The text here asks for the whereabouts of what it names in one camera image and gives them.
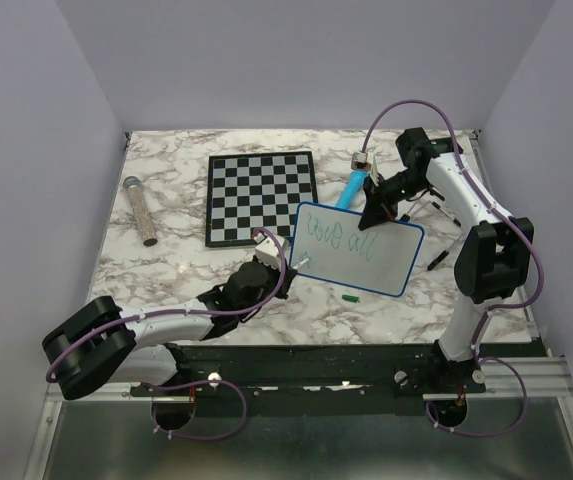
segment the white marble surface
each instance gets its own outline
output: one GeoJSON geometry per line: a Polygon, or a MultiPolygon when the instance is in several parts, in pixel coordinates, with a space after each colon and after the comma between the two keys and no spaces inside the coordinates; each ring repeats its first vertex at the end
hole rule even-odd
{"type": "MultiPolygon", "coordinates": [[[[139,177],[159,243],[146,248],[135,228],[125,192],[120,189],[103,245],[92,296],[112,295],[119,305],[142,307],[182,303],[222,283],[251,248],[208,249],[204,246],[206,183],[209,155],[311,150],[321,203],[334,205],[350,174],[352,152],[361,148],[363,131],[216,130],[135,132],[123,178],[139,177]]],[[[403,168],[394,141],[399,130],[377,131],[370,149],[378,155],[380,171],[388,177],[403,168]]],[[[445,136],[444,132],[429,132],[445,136]]],[[[470,142],[459,142],[474,164],[470,142]]],[[[361,210],[360,192],[353,204],[361,210]]],[[[410,204],[400,204],[400,215],[410,204]]],[[[446,328],[457,298],[453,264],[458,251],[436,270],[426,266],[461,231],[433,207],[413,222],[426,237],[401,298],[349,289],[298,277],[288,301],[275,300],[248,324],[205,343],[227,345],[293,345],[330,343],[432,342],[446,328]],[[360,297],[347,303],[342,294],[360,297]]],[[[530,340],[524,314],[495,316],[486,342],[530,340]]]]}

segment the black and white checkered board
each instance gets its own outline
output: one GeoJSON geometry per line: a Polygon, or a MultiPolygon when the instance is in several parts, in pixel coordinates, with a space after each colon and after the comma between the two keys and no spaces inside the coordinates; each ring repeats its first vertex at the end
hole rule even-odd
{"type": "Polygon", "coordinates": [[[206,246],[253,245],[255,227],[291,238],[301,202],[317,202],[310,152],[210,157],[206,246]]]}

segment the small whiteboard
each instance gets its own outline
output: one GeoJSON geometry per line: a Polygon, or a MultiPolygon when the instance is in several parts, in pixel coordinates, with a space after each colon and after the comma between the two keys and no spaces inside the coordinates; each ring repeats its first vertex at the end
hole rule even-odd
{"type": "Polygon", "coordinates": [[[290,264],[310,260],[299,274],[399,297],[424,239],[424,229],[389,222],[361,232],[361,214],[301,203],[297,209],[290,264]]]}

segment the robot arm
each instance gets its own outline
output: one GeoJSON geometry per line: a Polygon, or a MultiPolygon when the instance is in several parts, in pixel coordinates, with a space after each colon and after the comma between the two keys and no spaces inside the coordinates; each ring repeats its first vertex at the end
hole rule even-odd
{"type": "MultiPolygon", "coordinates": [[[[283,251],[286,240],[273,238],[283,251]]],[[[68,351],[54,370],[64,398],[84,397],[108,382],[163,384],[177,373],[181,360],[175,358],[172,342],[220,337],[252,318],[261,308],[252,307],[268,299],[281,274],[279,250],[273,239],[259,235],[256,240],[259,244],[252,261],[244,263],[225,284],[189,302],[121,309],[112,297],[98,297],[48,334],[42,348],[51,365],[68,351]],[[133,321],[126,323],[127,318],[133,321]],[[108,324],[115,326],[70,351],[76,341],[108,324]]],[[[288,298],[296,275],[297,270],[286,265],[275,297],[288,298]]]]}
{"type": "MultiPolygon", "coordinates": [[[[406,130],[396,144],[406,170],[384,179],[372,162],[371,175],[364,183],[366,206],[359,228],[365,230],[394,220],[398,203],[423,190],[436,188],[445,197],[467,237],[455,263],[460,296],[439,347],[445,362],[471,360],[471,339],[480,317],[489,305],[508,298],[524,284],[530,253],[517,235],[485,208],[462,175],[453,153],[454,148],[463,153],[459,145],[453,145],[450,138],[429,140],[421,128],[406,130]]],[[[369,161],[365,153],[356,156],[354,161],[369,161]]],[[[463,155],[462,160],[464,168],[470,170],[463,155]]],[[[493,198],[474,175],[473,181],[486,198],[493,198]]],[[[494,208],[532,241],[533,225],[527,218],[515,219],[501,206],[494,208]]]]}

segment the white wall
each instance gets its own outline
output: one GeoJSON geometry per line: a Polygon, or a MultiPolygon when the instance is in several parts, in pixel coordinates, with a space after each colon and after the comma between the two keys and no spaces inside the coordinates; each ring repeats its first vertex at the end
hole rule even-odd
{"type": "Polygon", "coordinates": [[[573,0],[557,0],[483,133],[497,196],[535,224],[546,286],[533,310],[573,374],[573,0]]]}
{"type": "Polygon", "coordinates": [[[553,0],[57,0],[129,129],[479,128],[553,0]],[[383,126],[443,125],[423,107],[383,126]]]}
{"type": "Polygon", "coordinates": [[[50,0],[0,0],[0,479],[21,478],[48,362],[84,301],[124,137],[50,0]]]}

